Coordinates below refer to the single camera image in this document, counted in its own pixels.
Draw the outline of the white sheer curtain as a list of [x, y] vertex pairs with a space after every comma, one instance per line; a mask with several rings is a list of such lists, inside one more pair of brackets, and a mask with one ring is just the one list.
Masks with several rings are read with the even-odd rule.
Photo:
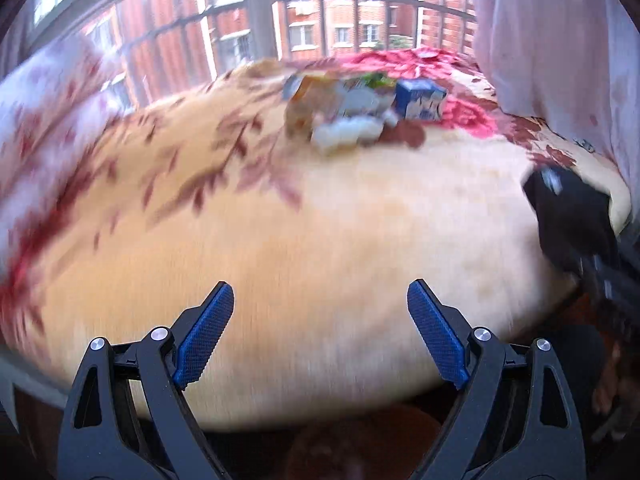
[[620, 0], [473, 0], [501, 108], [616, 163], [639, 195], [639, 32]]

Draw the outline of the blue white milk carton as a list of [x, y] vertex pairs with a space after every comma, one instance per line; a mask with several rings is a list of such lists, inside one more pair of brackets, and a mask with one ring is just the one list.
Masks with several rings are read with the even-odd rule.
[[394, 109], [399, 117], [440, 122], [448, 92], [427, 78], [398, 79], [395, 87]]

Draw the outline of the green snack wrapper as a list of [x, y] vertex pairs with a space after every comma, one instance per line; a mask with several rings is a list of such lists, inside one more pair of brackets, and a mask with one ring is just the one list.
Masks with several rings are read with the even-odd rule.
[[387, 76], [386, 73], [372, 72], [362, 74], [358, 78], [358, 84], [372, 90], [381, 89], [382, 91], [388, 91], [396, 87], [396, 80]]

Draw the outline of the yellow floral fleece blanket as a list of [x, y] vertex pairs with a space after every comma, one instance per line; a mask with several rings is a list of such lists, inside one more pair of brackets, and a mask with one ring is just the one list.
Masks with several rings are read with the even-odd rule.
[[285, 129], [291, 66], [262, 61], [100, 130], [55, 185], [52, 210], [1, 280], [1, 339], [61, 385], [89, 341], [138, 340], [220, 281], [235, 307], [201, 379], [198, 422], [235, 430], [362, 411], [437, 382], [408, 315], [408, 285], [502, 338], [573, 289], [538, 243], [522, 190], [536, 165], [631, 196], [614, 162], [510, 116], [477, 66], [424, 48], [320, 61], [448, 91], [440, 122], [320, 153]]

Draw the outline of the folded white red floral quilt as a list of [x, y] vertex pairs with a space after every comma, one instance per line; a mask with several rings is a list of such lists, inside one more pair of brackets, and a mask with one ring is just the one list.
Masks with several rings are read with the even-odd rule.
[[51, 42], [1, 81], [1, 275], [104, 129], [122, 116], [114, 58], [84, 34]]

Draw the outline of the grey window frame with bars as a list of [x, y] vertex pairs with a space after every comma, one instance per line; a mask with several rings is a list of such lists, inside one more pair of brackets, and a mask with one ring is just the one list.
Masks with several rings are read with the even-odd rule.
[[126, 107], [261, 58], [307, 62], [420, 47], [473, 51], [473, 0], [27, 0], [28, 52], [83, 32], [118, 59]]

